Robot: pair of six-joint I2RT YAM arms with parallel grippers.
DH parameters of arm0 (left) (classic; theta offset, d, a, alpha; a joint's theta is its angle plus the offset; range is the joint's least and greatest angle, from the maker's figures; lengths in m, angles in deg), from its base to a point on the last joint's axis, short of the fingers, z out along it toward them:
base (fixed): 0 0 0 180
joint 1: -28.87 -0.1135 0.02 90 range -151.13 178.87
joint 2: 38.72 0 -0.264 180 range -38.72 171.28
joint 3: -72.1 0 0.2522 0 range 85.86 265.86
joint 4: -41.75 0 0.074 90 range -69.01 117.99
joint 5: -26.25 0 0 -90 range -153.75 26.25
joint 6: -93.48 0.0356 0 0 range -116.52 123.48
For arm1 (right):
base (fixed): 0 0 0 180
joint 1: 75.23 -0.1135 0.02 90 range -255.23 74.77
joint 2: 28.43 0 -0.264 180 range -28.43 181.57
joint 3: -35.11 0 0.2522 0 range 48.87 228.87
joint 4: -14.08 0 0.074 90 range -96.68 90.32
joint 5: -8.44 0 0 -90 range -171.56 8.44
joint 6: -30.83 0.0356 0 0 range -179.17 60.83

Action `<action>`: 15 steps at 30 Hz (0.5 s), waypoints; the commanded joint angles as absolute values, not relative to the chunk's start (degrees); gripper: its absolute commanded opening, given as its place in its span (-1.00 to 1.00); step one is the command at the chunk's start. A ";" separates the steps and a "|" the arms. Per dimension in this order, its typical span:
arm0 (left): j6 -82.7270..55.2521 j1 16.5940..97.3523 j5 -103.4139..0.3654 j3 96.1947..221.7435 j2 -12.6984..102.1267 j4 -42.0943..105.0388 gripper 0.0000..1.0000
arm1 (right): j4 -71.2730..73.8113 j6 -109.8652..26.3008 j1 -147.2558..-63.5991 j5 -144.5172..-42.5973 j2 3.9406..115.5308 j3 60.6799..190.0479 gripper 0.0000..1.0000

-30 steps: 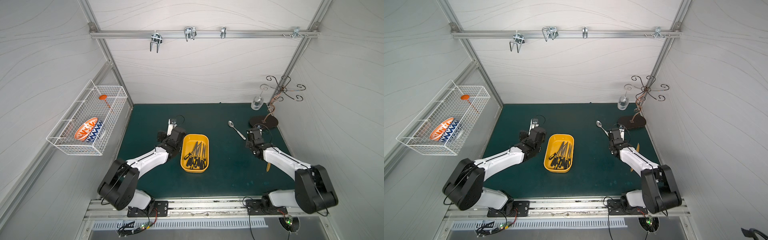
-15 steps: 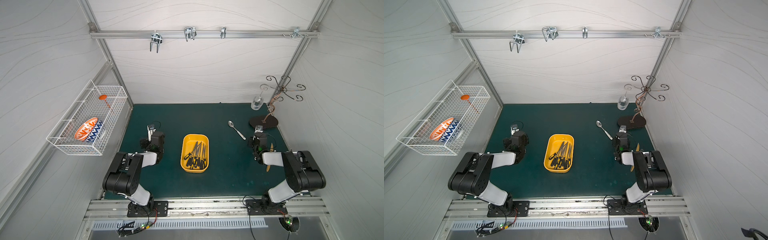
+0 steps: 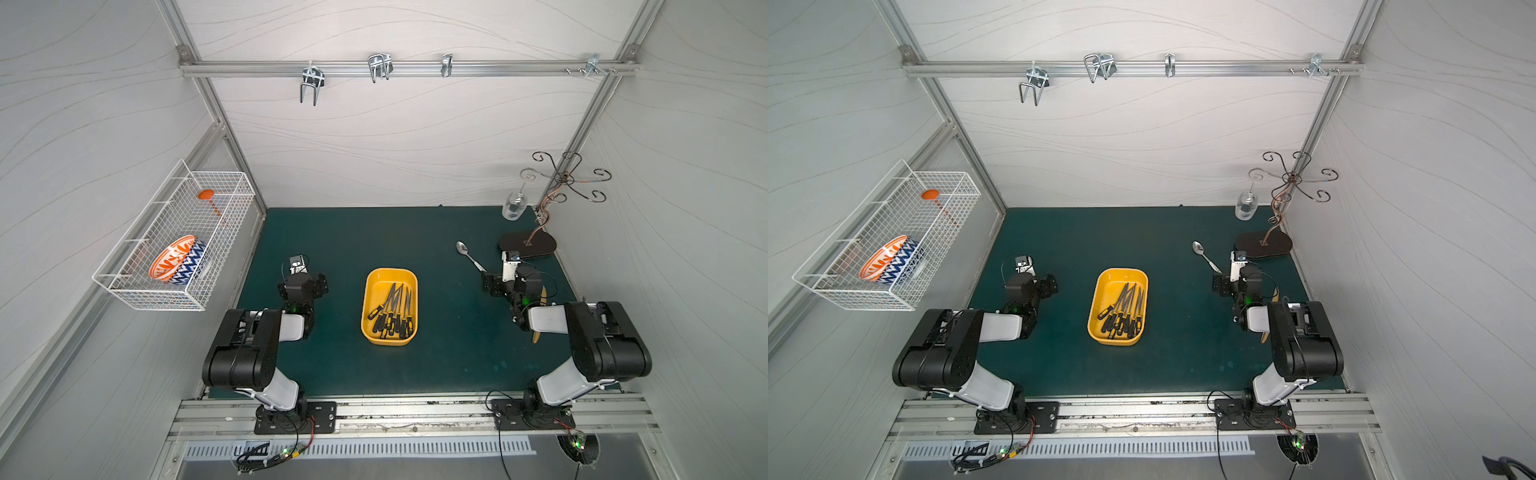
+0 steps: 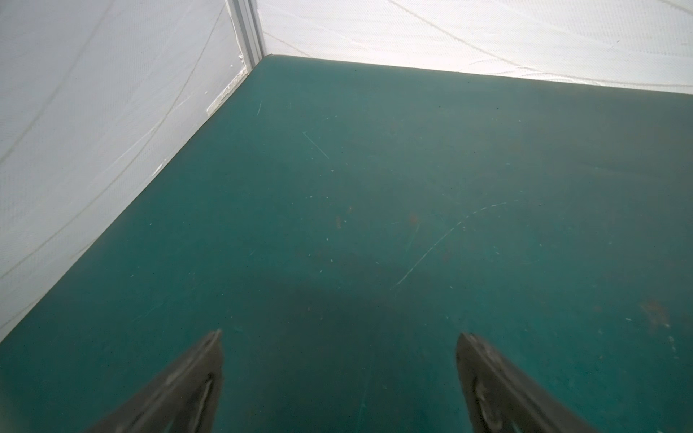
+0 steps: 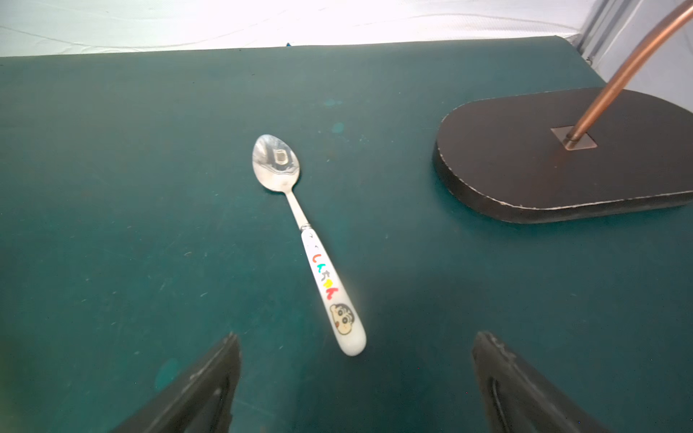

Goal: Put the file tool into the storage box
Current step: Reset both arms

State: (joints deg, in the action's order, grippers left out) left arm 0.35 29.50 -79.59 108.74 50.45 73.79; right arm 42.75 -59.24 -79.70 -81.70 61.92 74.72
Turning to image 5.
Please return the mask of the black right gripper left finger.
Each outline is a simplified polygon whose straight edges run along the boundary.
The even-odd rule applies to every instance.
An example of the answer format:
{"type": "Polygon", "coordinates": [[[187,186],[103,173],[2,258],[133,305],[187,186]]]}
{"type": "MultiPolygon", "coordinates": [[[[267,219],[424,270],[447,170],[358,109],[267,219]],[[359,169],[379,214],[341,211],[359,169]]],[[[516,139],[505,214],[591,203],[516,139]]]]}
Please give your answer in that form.
{"type": "Polygon", "coordinates": [[[240,373],[240,343],[230,333],[113,431],[228,432],[240,373]]]}

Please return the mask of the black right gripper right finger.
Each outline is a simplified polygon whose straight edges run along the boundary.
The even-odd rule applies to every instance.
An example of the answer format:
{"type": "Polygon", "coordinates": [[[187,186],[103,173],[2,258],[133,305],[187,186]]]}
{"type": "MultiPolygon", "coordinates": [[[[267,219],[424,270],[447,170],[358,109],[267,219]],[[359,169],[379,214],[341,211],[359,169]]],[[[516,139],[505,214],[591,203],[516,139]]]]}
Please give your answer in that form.
{"type": "Polygon", "coordinates": [[[476,334],[472,358],[491,431],[609,431],[493,333],[476,334]]]}

